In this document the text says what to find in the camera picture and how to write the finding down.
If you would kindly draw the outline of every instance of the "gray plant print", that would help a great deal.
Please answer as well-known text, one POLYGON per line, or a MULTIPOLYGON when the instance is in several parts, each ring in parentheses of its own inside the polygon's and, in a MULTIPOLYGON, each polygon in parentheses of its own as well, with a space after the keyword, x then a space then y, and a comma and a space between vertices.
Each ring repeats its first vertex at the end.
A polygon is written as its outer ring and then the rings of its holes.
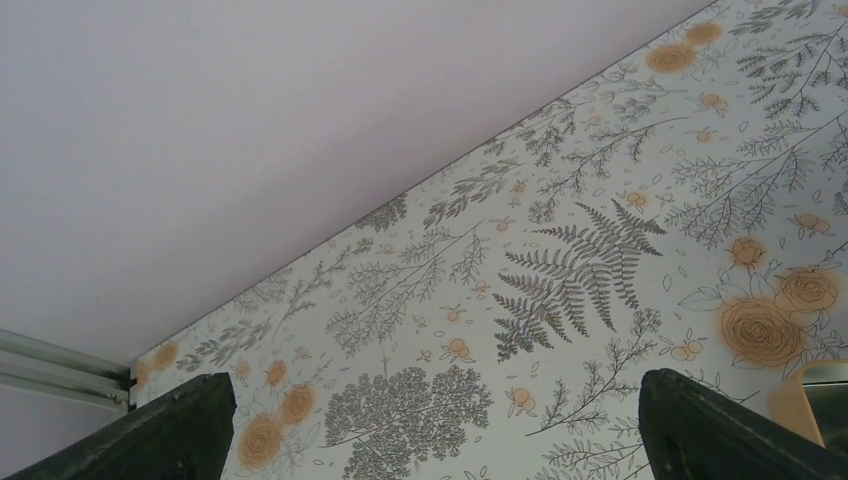
POLYGON ((344 478, 400 480, 413 459, 425 462, 459 455, 463 425, 486 428, 492 404, 480 374, 451 365, 432 382, 418 367, 386 378, 367 374, 330 400, 327 447, 353 442, 344 478))

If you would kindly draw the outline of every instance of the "floral wallpaper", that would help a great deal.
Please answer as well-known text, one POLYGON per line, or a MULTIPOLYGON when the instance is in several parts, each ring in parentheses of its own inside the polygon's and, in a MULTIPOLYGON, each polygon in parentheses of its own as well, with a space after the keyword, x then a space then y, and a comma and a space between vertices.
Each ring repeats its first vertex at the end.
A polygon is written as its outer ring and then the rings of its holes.
POLYGON ((648 478, 659 367, 767 415, 848 356, 846 26, 720 0, 154 348, 138 403, 229 372, 256 479, 648 478))

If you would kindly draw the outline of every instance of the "orange flower print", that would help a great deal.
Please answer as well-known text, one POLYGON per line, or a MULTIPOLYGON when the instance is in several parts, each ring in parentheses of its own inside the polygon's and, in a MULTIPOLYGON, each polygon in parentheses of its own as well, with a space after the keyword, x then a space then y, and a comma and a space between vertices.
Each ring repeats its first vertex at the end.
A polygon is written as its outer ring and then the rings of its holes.
POLYGON ((312 386, 296 385, 286 394, 280 405, 280 419, 284 424, 300 423, 312 411, 314 404, 315 390, 312 386))
POLYGON ((271 366, 268 367, 268 371, 265 372, 265 382, 271 386, 271 388, 276 387, 286 378, 286 373, 288 373, 288 367, 286 367, 286 362, 282 360, 274 360, 271 363, 271 366))
POLYGON ((450 363, 457 360, 460 360, 463 363, 474 363, 474 360, 471 358, 471 350, 468 348, 468 344, 466 344, 465 340, 461 338, 452 340, 448 345, 442 345, 442 350, 444 350, 445 353, 439 357, 439 360, 450 358, 450 363))
POLYGON ((686 30, 686 43, 690 45, 704 45, 713 42, 721 36, 722 28, 717 23, 698 23, 686 30))
POLYGON ((236 380, 246 387, 247 379, 250 378, 250 364, 247 363, 247 360, 239 360, 234 367, 230 367, 230 370, 232 370, 236 380))
POLYGON ((713 110, 721 118, 724 118, 727 113, 727 100, 717 93, 704 92, 697 97, 686 97, 686 99, 697 105, 695 113, 713 110))
POLYGON ((733 248, 727 251, 730 252, 731 259, 733 260, 733 265, 730 268, 736 265, 756 268, 765 253, 763 252, 763 247, 760 246, 760 242, 748 237, 736 239, 733 242, 733 248))
POLYGON ((448 321, 451 322, 451 323, 456 323, 456 322, 458 322, 462 319, 462 314, 465 313, 464 309, 459 308, 461 306, 462 306, 462 304, 460 303, 459 305, 457 305, 455 307, 440 307, 440 310, 447 310, 448 311, 448 316, 447 316, 448 321))
POLYGON ((774 303, 746 298, 721 315, 721 334, 734 352, 755 364, 777 367, 804 349, 801 328, 774 303))
POLYGON ((668 338, 660 336, 660 341, 668 345, 660 350, 660 356, 668 354, 678 362, 691 362, 698 357, 698 354, 704 351, 704 344, 702 342, 706 339, 706 337, 693 338, 692 328, 689 328, 686 332, 686 337, 680 343, 672 342, 668 338))
POLYGON ((781 278, 774 303, 788 312, 813 313, 832 307, 837 298, 836 285, 823 273, 803 271, 781 278))
POLYGON ((813 238, 816 234, 828 237, 832 237, 834 235, 830 232, 830 224, 819 218, 818 215, 813 215, 812 213, 795 215, 793 218, 789 218, 788 220, 795 225, 798 225, 799 240, 803 240, 805 236, 807 238, 813 238))
POLYGON ((527 191, 527 180, 519 180, 515 183, 515 186, 510 190, 512 193, 516 195, 520 195, 527 191))
POLYGON ((522 413, 530 417, 535 417, 533 410, 536 409, 536 400, 530 396, 530 392, 526 388, 513 388, 506 392, 506 397, 512 402, 507 412, 507 417, 516 417, 522 413))
POLYGON ((474 285, 474 288, 471 289, 472 292, 478 293, 486 293, 486 290, 491 287, 491 285, 487 284, 485 280, 480 280, 477 284, 474 285))
POLYGON ((297 354, 297 358, 300 360, 308 360, 312 358, 312 355, 309 354, 309 349, 303 346, 295 348, 294 353, 297 354))
POLYGON ((588 132, 590 129, 599 126, 603 120, 604 117, 598 114, 592 115, 586 119, 586 128, 584 128, 583 131, 588 132))
POLYGON ((430 358, 433 356, 433 352, 430 350, 421 350, 421 355, 418 355, 418 358, 415 359, 416 362, 430 362, 430 358))
POLYGON ((282 426, 271 415, 259 415, 241 433, 239 462, 249 470, 261 470, 277 456, 282 444, 282 426))
POLYGON ((510 220, 509 217, 507 216, 503 220, 501 220, 500 218, 495 218, 495 219, 489 220, 489 222, 497 223, 498 226, 495 227, 495 229, 499 232, 505 232, 505 231, 509 230, 509 224, 515 222, 515 220, 510 220))
POLYGON ((159 350, 153 355, 153 370, 165 370, 170 367, 177 359, 178 352, 179 344, 177 342, 168 342, 159 347, 159 350))
POLYGON ((147 386, 147 382, 150 381, 150 365, 148 365, 144 360, 139 361, 136 365, 135 374, 136 388, 139 390, 144 389, 144 387, 147 386))
POLYGON ((645 206, 648 203, 648 196, 643 192, 632 191, 632 192, 624 192, 624 194, 618 194, 619 198, 624 198, 627 201, 627 206, 630 208, 635 208, 639 213, 645 213, 645 206))
POLYGON ((716 130, 710 130, 710 127, 704 127, 701 130, 690 130, 686 133, 695 135, 695 140, 700 143, 708 143, 715 139, 716 130))
POLYGON ((695 61, 695 51, 688 45, 663 45, 651 50, 645 62, 657 73, 681 73, 695 61))

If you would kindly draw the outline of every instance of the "fern leaf print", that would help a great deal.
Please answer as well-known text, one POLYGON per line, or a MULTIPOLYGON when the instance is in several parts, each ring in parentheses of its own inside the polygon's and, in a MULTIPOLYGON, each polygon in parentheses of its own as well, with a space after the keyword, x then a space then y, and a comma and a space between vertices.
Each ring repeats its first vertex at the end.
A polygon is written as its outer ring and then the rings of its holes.
POLYGON ((591 304, 594 314, 613 331, 613 297, 639 308, 633 283, 638 261, 642 255, 662 256, 651 246, 648 234, 664 235, 666 231, 654 220, 637 218, 620 203, 612 203, 615 217, 577 204, 591 219, 592 228, 571 225, 534 231, 558 239, 562 246, 555 251, 506 253, 512 263, 534 273, 499 275, 522 294, 493 295, 511 317, 495 319, 503 329, 495 334, 499 361, 509 360, 519 351, 533 352, 537 345, 554 348, 548 331, 570 343, 563 320, 578 335, 588 337, 586 304, 591 304))

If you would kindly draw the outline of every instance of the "white ceiling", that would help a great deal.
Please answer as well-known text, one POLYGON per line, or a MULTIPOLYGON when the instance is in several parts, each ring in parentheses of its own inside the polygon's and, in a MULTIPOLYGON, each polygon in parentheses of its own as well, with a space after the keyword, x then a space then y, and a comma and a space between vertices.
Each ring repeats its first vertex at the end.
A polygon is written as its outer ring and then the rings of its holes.
POLYGON ((0 2, 0 326, 129 362, 708 3, 0 2))

